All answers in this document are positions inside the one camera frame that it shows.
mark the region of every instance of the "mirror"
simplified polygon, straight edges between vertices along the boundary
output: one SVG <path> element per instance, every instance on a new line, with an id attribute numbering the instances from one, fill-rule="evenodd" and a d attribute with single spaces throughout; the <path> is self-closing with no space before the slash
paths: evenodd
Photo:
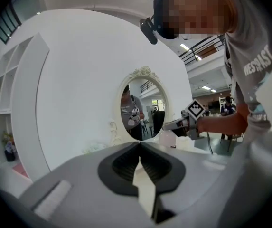
<path id="1" fill-rule="evenodd" d="M 132 138 L 143 141 L 161 130 L 165 98 L 151 81 L 140 78 L 129 82 L 121 96 L 120 108 L 124 128 Z"/>

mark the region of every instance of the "gray t-shirt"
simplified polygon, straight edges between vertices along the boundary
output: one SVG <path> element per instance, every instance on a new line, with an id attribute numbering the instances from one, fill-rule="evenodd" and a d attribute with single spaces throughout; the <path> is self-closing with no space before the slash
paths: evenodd
<path id="1" fill-rule="evenodd" d="M 236 81 L 232 97 L 237 104 L 248 105 L 250 114 L 244 141 L 251 141 L 271 126 L 255 93 L 272 71 L 272 18 L 258 0 L 234 1 L 238 23 L 234 33 L 225 35 L 228 49 L 225 65 L 233 77 L 232 84 Z"/>
<path id="2" fill-rule="evenodd" d="M 133 104 L 132 99 L 130 97 L 129 101 L 121 104 L 121 118 L 124 124 L 125 129 L 132 129 L 140 124 L 140 121 L 138 121 L 134 126 L 128 125 L 128 120 L 131 115 L 131 111 L 135 108 L 139 108 L 139 111 L 143 111 L 141 101 L 134 96 L 134 101 L 136 104 Z"/>

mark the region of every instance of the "forearm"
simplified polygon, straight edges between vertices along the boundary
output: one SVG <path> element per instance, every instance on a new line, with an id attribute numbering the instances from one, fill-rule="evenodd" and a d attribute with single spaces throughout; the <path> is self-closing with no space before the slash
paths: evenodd
<path id="1" fill-rule="evenodd" d="M 223 133 L 227 135 L 242 134 L 248 124 L 240 113 L 224 117 L 202 117 L 197 123 L 200 132 Z"/>

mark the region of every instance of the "metal railing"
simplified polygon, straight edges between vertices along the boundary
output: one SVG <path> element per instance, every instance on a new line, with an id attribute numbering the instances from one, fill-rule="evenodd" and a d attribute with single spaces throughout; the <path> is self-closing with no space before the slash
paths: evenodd
<path id="1" fill-rule="evenodd" d="M 141 93 L 148 90 L 150 87 L 152 87 L 154 84 L 151 81 L 146 81 L 144 84 L 140 86 Z"/>
<path id="2" fill-rule="evenodd" d="M 10 2 L 0 14 L 0 39 L 6 44 L 20 25 L 21 21 Z"/>
<path id="3" fill-rule="evenodd" d="M 202 41 L 192 46 L 189 50 L 182 53 L 179 57 L 184 62 L 184 65 L 190 65 L 198 62 L 203 58 L 223 50 L 225 47 L 225 36 L 209 36 Z"/>

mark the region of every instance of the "balcony railing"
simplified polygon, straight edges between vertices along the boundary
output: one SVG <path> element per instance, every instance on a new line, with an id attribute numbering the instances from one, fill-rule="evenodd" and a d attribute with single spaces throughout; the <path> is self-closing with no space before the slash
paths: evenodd
<path id="1" fill-rule="evenodd" d="M 10 2 L 0 14 L 0 39 L 6 44 L 20 25 L 21 21 Z"/>
<path id="2" fill-rule="evenodd" d="M 146 81 L 144 84 L 140 86 L 141 93 L 148 90 L 150 87 L 152 87 L 154 84 L 151 81 Z"/>
<path id="3" fill-rule="evenodd" d="M 225 47 L 225 36 L 209 36 L 182 53 L 179 57 L 185 66 L 198 62 L 203 58 L 223 50 Z"/>

